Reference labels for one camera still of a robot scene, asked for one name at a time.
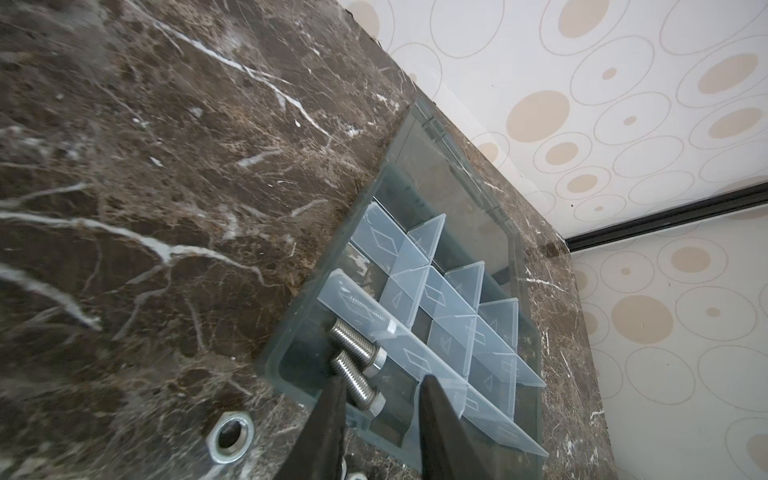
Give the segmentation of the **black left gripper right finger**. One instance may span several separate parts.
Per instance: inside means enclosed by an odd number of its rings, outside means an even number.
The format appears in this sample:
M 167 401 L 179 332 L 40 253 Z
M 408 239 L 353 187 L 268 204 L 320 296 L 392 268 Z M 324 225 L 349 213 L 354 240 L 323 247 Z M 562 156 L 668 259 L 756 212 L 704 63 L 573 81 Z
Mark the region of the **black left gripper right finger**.
M 423 479 L 491 479 L 434 375 L 421 383 L 418 411 Z

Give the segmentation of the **steel bolt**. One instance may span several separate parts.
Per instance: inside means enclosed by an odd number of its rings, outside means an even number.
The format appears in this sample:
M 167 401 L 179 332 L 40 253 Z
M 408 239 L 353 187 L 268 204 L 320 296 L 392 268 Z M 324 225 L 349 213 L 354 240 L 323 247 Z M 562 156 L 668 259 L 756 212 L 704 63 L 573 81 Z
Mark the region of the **steel bolt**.
M 350 355 L 339 350 L 330 360 L 333 372 L 339 375 L 347 386 L 352 403 L 369 418 L 381 414 L 386 405 L 384 395 L 366 380 Z
M 378 343 L 369 341 L 341 318 L 328 330 L 331 340 L 350 354 L 365 377 L 375 377 L 384 367 L 388 354 Z

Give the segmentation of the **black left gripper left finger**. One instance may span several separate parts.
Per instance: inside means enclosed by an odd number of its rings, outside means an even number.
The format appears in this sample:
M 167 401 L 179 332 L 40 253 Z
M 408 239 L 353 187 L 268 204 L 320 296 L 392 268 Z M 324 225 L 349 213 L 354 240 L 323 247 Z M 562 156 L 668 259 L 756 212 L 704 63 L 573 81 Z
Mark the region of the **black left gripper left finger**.
M 278 479 L 341 479 L 346 427 L 347 387 L 333 377 L 323 390 Z

